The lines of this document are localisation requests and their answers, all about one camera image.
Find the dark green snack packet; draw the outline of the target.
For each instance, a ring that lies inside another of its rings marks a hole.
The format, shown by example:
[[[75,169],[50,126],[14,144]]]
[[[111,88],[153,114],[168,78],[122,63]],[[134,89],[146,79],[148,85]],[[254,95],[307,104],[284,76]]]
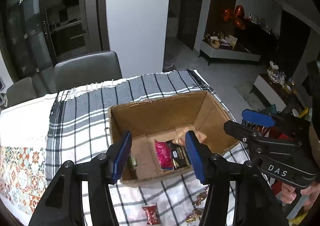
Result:
[[[129,166],[129,169],[131,171],[136,171],[136,167],[137,167],[137,160],[134,156],[129,156],[128,160],[128,166]]]

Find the black chocolate bar wrapper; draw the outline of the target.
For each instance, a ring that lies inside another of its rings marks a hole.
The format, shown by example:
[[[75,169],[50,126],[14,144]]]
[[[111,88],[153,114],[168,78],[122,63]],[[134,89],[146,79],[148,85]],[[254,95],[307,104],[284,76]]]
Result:
[[[190,166],[190,160],[184,146],[174,144],[172,140],[167,141],[166,144],[171,151],[172,163],[175,170]]]

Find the tan bread packet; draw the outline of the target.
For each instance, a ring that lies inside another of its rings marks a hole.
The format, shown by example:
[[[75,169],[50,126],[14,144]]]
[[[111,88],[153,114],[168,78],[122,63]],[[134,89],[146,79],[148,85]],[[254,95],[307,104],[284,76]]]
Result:
[[[184,129],[177,133],[177,136],[172,142],[176,145],[186,146],[186,144],[192,142],[192,140],[197,140],[199,143],[203,144],[206,138],[207,135],[203,132]]]

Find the pink snack packet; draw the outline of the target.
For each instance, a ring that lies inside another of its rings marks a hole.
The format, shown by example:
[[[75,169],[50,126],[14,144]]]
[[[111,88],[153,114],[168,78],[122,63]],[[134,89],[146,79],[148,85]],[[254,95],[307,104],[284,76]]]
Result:
[[[172,170],[174,168],[171,149],[166,142],[155,141],[157,159],[162,170]]]

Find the brown cardboard box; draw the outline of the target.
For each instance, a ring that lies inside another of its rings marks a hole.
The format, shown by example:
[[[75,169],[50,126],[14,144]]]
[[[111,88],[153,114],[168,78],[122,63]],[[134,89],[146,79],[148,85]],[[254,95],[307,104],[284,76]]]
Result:
[[[193,130],[212,153],[225,154],[238,141],[225,134],[223,125],[231,114],[207,91],[188,92],[170,97],[130,102],[109,109],[112,143],[120,141],[124,131],[132,134],[131,154],[137,160],[135,170],[125,167],[121,183],[131,187],[148,185],[177,177],[191,166],[165,171],[161,169],[155,142],[180,138]]]

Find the green cloth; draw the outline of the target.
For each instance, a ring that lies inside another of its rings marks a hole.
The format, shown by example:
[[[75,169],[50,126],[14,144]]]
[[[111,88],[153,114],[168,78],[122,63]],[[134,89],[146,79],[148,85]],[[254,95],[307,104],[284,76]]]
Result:
[[[265,115],[274,115],[277,114],[277,109],[276,109],[276,105],[273,104],[263,110],[260,110],[259,113],[261,114],[265,114]]]

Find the plaid table cloth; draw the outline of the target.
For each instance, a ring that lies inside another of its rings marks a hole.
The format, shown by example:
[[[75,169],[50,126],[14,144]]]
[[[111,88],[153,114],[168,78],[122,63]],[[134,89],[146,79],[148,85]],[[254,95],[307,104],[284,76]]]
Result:
[[[59,92],[49,118],[46,179],[51,181],[68,160],[75,164],[89,162],[107,151],[113,144],[109,122],[111,107],[197,91],[215,95],[231,114],[195,71],[146,74],[124,82],[92,84]],[[249,159],[247,147],[239,141],[221,156],[240,164]],[[196,208],[197,195],[205,188],[195,177],[193,168],[188,173],[148,185],[131,187],[119,180],[109,187],[120,225],[146,225],[142,207],[152,203],[157,204],[161,225],[187,225],[185,218]]]

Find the red gold foil candy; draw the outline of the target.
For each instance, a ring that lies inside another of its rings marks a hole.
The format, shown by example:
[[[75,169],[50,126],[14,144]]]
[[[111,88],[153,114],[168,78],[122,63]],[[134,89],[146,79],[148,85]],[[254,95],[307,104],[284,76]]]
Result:
[[[196,208],[191,212],[191,214],[187,215],[185,218],[185,221],[187,223],[196,221],[202,216],[203,209],[200,208],[200,205],[206,200],[208,196],[208,190],[209,186],[206,186],[206,188],[197,195],[197,200],[194,203]]]

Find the red candy packet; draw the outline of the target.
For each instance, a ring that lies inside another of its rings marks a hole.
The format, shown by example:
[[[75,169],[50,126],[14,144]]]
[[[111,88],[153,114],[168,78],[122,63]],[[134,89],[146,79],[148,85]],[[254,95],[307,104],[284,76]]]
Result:
[[[161,225],[161,220],[158,215],[157,204],[152,203],[142,207],[143,211],[145,212],[147,223],[146,225]]]

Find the white low cabinet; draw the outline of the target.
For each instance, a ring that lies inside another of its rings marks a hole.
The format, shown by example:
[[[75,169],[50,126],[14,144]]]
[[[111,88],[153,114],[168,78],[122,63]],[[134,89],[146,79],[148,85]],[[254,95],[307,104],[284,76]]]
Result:
[[[199,51],[199,58],[206,59],[209,66],[216,60],[227,62],[259,62],[261,56],[248,52],[239,52],[236,50],[215,49],[206,42],[202,41]]]

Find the grey dining chair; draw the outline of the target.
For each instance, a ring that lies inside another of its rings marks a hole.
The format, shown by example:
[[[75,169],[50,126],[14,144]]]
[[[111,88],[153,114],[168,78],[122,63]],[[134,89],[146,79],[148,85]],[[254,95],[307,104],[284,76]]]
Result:
[[[121,78],[118,56],[114,51],[85,54],[62,61],[54,67],[54,82],[58,92]]]
[[[37,98],[31,77],[21,79],[7,89],[8,106],[12,107],[20,103]]]

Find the patterned floral table mat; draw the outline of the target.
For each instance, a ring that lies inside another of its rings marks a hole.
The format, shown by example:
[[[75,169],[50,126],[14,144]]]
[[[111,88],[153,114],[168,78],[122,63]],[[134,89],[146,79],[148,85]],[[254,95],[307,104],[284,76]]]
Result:
[[[43,147],[1,147],[1,195],[32,215],[47,188]]]

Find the red balloon decoration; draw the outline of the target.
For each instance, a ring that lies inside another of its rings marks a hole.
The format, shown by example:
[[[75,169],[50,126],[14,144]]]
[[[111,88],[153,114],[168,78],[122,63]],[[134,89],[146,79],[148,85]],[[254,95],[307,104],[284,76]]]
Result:
[[[245,29],[245,23],[243,21],[244,16],[245,16],[245,11],[242,5],[236,6],[234,10],[227,8],[223,12],[223,20],[225,22],[232,21],[236,27],[242,30]]]

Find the glass sliding door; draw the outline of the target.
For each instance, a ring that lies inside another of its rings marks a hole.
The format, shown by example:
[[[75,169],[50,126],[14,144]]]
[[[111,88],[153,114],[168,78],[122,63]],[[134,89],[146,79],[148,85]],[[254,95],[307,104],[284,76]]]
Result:
[[[1,14],[14,80],[43,77],[63,60],[110,49],[106,0],[3,0]]]

